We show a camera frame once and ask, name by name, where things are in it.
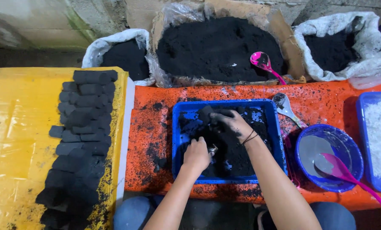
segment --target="blue container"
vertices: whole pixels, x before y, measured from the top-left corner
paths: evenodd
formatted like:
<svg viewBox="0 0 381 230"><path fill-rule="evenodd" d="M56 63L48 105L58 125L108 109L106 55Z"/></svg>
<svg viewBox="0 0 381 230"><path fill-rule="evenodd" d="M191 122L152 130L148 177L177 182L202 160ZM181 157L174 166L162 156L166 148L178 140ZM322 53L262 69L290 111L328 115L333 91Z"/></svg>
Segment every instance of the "blue container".
<svg viewBox="0 0 381 230"><path fill-rule="evenodd" d="M182 133L178 123L180 112L187 112L184 116L193 121L186 128L197 127L202 124L196 113L199 109L210 105L215 106L241 106L257 108L264 112L269 126L268 133L274 151L274 158L278 165L287 175L287 164L284 155L283 142L280 134L280 125L278 122L277 109L275 103L269 99L243 99L243 100L225 100L225 101L204 101L204 102L179 102L173 107L173 137L172 137L172 173L176 178L181 168L182 156L178 151L181 144L189 142L189 133ZM253 114L253 118L258 120L260 113ZM201 175L195 184L257 184L257 176L235 176L228 178L205 177Z"/></svg>
<svg viewBox="0 0 381 230"><path fill-rule="evenodd" d="M306 129L304 129L297 139L297 144L295 145L295 159L304 174L318 185L320 188L326 191L333 192L345 192L351 190L355 187L355 184L336 178L335 176L329 176L327 178L319 178L314 175L307 173L303 167L300 159L300 153L298 151L300 146L300 141L306 136L317 136L328 141L332 149L334 150L335 156L337 156L346 165L351 174L355 179L360 180L364 173L364 162L362 159L361 152L354 140L344 131L339 128L327 124L315 124Z"/></svg>
<svg viewBox="0 0 381 230"><path fill-rule="evenodd" d="M374 176L374 167L371 160L371 152L369 150L368 130L365 122L365 109L368 105L377 104L381 101L381 92L365 92L359 95L357 100L357 116L359 123L359 132L364 145L365 157L365 176L372 186L381 191L381 177Z"/></svg>

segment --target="person's right hand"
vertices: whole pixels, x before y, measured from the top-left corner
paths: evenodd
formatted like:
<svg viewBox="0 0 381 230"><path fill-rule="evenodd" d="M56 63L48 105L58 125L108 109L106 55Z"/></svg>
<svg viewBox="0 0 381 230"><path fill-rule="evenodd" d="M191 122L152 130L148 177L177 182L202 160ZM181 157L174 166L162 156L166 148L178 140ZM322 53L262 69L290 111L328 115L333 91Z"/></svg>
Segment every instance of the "person's right hand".
<svg viewBox="0 0 381 230"><path fill-rule="evenodd" d="M210 117L212 118L213 124L217 123L217 121L225 123L236 133L240 142L245 141L249 136L254 137L256 135L253 128L234 110L217 109L215 112L210 113Z"/></svg>

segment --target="dirty hand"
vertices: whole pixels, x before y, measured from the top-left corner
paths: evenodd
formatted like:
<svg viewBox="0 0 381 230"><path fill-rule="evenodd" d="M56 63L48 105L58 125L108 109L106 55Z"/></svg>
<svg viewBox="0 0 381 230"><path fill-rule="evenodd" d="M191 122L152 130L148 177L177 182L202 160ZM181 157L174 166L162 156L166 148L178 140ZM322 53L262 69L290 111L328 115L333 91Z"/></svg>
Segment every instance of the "dirty hand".
<svg viewBox="0 0 381 230"><path fill-rule="evenodd" d="M253 128L251 128L250 125L244 121L242 116L234 110L217 109L210 113L210 117L212 118L213 124L218 121L225 123L233 132L236 133L236 136L240 142L243 142L249 136L254 137L256 135Z"/></svg>
<svg viewBox="0 0 381 230"><path fill-rule="evenodd" d="M199 176L209 166L211 158L211 154L208 154L205 139L199 137L199 141L193 139L188 145L183 155L183 166L194 170Z"/></svg>

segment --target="orange table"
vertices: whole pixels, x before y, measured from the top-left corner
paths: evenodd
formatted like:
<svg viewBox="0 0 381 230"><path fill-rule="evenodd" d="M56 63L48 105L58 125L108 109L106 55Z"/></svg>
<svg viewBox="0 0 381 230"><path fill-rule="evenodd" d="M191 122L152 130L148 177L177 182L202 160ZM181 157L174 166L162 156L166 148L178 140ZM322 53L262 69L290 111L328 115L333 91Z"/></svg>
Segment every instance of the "orange table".
<svg viewBox="0 0 381 230"><path fill-rule="evenodd" d="M283 92L290 98L291 107L297 117L304 123L335 126L345 130L359 146L362 146L355 102L358 96L366 91L381 91L381 85L363 91L354 89L347 81L289 86L169 89L137 86L129 134L125 190L164 194L171 187L172 107L177 102L272 98L277 92ZM279 115L279 120L280 127L292 137L296 137L300 132L298 126L289 118ZM160 158L167 158L166 169L159 169L157 166ZM322 190L298 169L293 155L287 158L293 163L292 170L299 178L298 189L309 203L338 202L349 210L380 207L379 203L359 186L344 193ZM190 197L257 204L264 202L260 186L257 184L194 185Z"/></svg>

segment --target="yellow plastic sheet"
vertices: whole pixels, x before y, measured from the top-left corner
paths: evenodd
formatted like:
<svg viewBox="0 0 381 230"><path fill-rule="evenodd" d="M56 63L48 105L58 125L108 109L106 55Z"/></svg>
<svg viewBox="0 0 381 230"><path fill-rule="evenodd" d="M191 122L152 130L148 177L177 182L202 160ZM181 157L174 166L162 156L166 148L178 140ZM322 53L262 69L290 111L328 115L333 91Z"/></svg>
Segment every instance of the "yellow plastic sheet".
<svg viewBox="0 0 381 230"><path fill-rule="evenodd" d="M35 203L44 189L48 170L56 159L58 138L49 136L61 125L57 109L64 81L74 70L116 70L118 81L111 114L112 146L101 179L92 229L108 229L115 206L121 151L122 121L128 73L120 68L0 68L0 229L33 230L44 227L45 208Z"/></svg>

